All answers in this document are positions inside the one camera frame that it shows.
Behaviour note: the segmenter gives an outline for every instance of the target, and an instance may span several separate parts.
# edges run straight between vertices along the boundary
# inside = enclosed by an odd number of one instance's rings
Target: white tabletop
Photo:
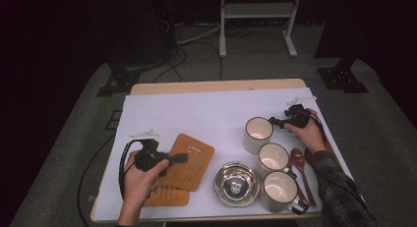
[[[185,206],[144,207],[141,220],[175,221],[184,219],[227,219],[227,218],[303,218],[318,217],[322,203],[317,193],[316,176],[310,166],[305,166],[309,185],[317,202],[304,215],[298,216],[290,211],[272,214],[261,207],[258,200],[246,207],[231,207],[224,204],[215,194],[213,177],[215,171],[224,163],[241,161],[255,167],[257,155],[247,152],[243,146],[244,128],[252,117],[275,117],[286,119],[286,102],[298,97],[312,97],[309,88],[255,89],[210,92],[188,92],[152,95],[126,96],[122,117],[116,134],[98,197],[91,212],[94,222],[115,222],[119,216],[122,199],[118,186],[118,165],[128,136],[153,129],[159,134],[159,151],[169,152],[176,137],[183,133],[215,148],[199,188],[190,192],[190,201]],[[315,100],[303,105],[319,113],[328,140],[348,176],[350,172],[332,138],[326,120],[322,117]],[[285,147],[288,152],[293,147],[304,151],[305,147],[291,133],[275,128],[271,142]],[[297,181],[304,191],[300,173]]]

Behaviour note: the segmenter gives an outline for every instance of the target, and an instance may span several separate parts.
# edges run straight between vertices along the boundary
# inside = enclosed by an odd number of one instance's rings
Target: metal bowl
[[[254,202],[260,190],[260,182],[249,165],[233,161],[217,170],[214,189],[224,203],[242,207]]]

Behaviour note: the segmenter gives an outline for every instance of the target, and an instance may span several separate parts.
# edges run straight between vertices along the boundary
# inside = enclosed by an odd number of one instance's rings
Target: floor
[[[414,205],[417,190],[416,130],[376,73],[360,60],[356,60],[352,72],[369,93],[326,89],[317,68],[333,67],[338,59],[314,59],[323,26],[294,27],[292,37],[299,54],[296,58],[287,53],[280,34],[284,28],[248,28],[251,34],[245,37],[226,38],[227,57],[223,59],[214,51],[218,48],[217,35],[202,40],[214,48],[201,43],[183,46],[181,49],[187,56],[179,51],[172,59],[176,65],[186,57],[176,68],[179,75],[168,71],[158,78],[169,68],[164,65],[143,73],[139,83],[152,83],[156,78],[158,83],[180,79],[183,82],[304,80],[318,98],[331,134],[380,225],[415,226],[415,217],[409,214],[409,209]],[[185,40],[207,30],[179,27],[177,38]],[[117,122],[110,125],[108,122],[113,112],[122,109],[128,94],[96,96],[110,74],[103,63],[89,80],[11,226],[113,226],[92,223],[89,219],[117,126]],[[321,220],[301,219],[297,224],[321,226]],[[143,226],[162,226],[162,223]]]

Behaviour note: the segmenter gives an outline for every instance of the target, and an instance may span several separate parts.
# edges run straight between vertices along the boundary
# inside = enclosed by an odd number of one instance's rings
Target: ceramic mug
[[[309,208],[307,204],[297,198],[297,184],[287,173],[270,172],[262,183],[260,202],[267,211],[278,213],[288,209],[300,215]]]
[[[278,170],[284,171],[293,179],[296,179],[297,175],[286,167],[288,162],[289,155],[285,148],[279,144],[269,142],[264,144],[259,151],[255,171],[261,179],[263,179],[268,173]]]
[[[269,142],[273,133],[272,124],[263,117],[254,117],[246,123],[243,146],[251,153],[257,154],[261,146]]]

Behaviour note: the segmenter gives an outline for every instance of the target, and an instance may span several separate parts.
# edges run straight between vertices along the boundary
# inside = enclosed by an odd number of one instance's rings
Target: human hand
[[[124,201],[117,222],[119,225],[138,224],[141,209],[147,201],[150,189],[156,184],[159,173],[169,165],[169,161],[164,159],[144,172],[135,165],[137,153],[138,151],[131,152],[125,165]]]
[[[317,118],[317,112],[313,109],[308,109],[312,113],[312,117]],[[312,153],[319,150],[326,150],[326,143],[323,141],[323,135],[313,119],[310,119],[306,127],[301,129],[286,123],[284,128],[294,133],[303,142],[303,144],[310,149]]]

